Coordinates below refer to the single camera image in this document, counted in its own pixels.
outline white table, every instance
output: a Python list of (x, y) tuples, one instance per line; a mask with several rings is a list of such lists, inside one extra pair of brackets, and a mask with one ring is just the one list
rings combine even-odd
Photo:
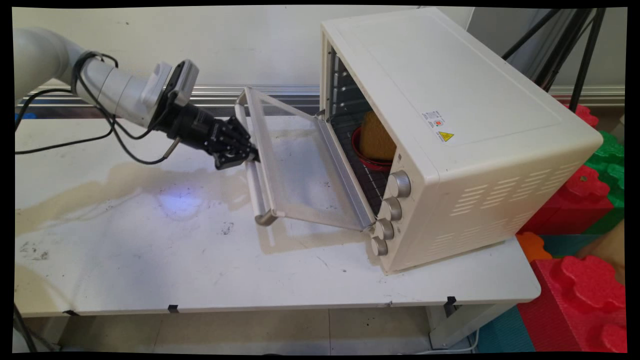
[[(107, 130), (104, 119), (25, 120), (16, 149)], [(154, 132), (127, 143), (152, 160), (171, 140)], [(112, 136), (16, 156), (15, 180), (14, 299), (24, 316), (166, 313), (169, 305), (181, 313), (441, 309), (453, 296), (475, 305), (432, 332), (452, 343), (540, 294), (515, 239), (385, 275), (364, 234), (288, 219), (259, 227), (244, 167), (216, 171), (205, 152), (183, 145), (146, 166)]]

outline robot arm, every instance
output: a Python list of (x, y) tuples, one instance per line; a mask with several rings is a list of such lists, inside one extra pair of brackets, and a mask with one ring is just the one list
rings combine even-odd
[[(99, 56), (46, 29), (14, 29), (15, 104), (54, 78), (70, 85), (90, 104), (96, 105), (95, 98), (112, 114), (206, 151), (215, 158), (217, 169), (246, 160), (259, 161), (249, 133), (235, 117), (216, 119), (189, 103), (198, 77), (198, 68), (190, 60), (178, 64), (170, 78), (172, 67), (159, 63), (144, 81), (101, 61)], [(78, 74), (91, 94), (79, 84)]]

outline white toaster oven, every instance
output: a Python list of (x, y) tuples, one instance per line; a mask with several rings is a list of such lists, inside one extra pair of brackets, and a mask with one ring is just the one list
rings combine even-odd
[[(602, 143), (436, 8), (326, 21), (321, 56), (315, 117), (252, 88), (238, 99), (260, 152), (255, 220), (366, 231), (387, 271), (511, 237)], [(390, 174), (351, 146), (371, 110), (396, 143)]]

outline yellow warning sticker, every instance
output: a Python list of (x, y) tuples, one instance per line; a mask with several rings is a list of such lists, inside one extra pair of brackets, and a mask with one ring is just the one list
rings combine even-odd
[(453, 134), (449, 134), (449, 133), (443, 133), (442, 131), (438, 131), (440, 133), (440, 136), (442, 136), (442, 139), (445, 142), (448, 142), (450, 138), (453, 137)]

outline bread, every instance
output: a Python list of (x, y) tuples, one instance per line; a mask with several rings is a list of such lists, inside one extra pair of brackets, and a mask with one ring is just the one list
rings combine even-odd
[(367, 159), (384, 162), (393, 161), (396, 154), (396, 143), (373, 111), (366, 113), (362, 121), (360, 154)]

